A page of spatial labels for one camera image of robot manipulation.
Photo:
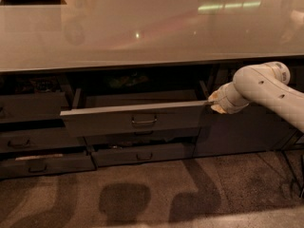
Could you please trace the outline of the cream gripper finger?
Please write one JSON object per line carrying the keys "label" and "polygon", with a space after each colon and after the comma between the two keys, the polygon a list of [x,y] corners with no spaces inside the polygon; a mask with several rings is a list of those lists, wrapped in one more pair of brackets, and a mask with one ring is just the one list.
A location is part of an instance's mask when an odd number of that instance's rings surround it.
{"label": "cream gripper finger", "polygon": [[219,114],[226,114],[227,113],[227,111],[225,109],[223,109],[219,104],[213,104],[212,109]]}
{"label": "cream gripper finger", "polygon": [[217,101],[219,98],[220,98],[220,95],[221,95],[221,91],[218,89],[218,90],[215,90],[209,97],[208,97],[208,100],[209,101]]}

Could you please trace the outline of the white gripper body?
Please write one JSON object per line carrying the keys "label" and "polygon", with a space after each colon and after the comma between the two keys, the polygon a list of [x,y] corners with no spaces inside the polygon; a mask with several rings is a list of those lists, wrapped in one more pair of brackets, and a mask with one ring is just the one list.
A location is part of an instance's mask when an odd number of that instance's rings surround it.
{"label": "white gripper body", "polygon": [[249,105],[250,101],[246,100],[235,88],[233,83],[222,85],[220,98],[215,101],[215,105],[220,105],[227,111],[226,114],[235,114]]}

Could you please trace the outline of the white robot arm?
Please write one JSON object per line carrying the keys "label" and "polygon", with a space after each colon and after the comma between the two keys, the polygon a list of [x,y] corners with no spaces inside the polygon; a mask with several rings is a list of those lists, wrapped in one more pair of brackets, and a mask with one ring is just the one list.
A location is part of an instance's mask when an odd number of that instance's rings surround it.
{"label": "white robot arm", "polygon": [[290,70],[280,62],[244,66],[208,102],[220,114],[235,114],[256,103],[304,133],[304,93],[288,87],[290,79]]}

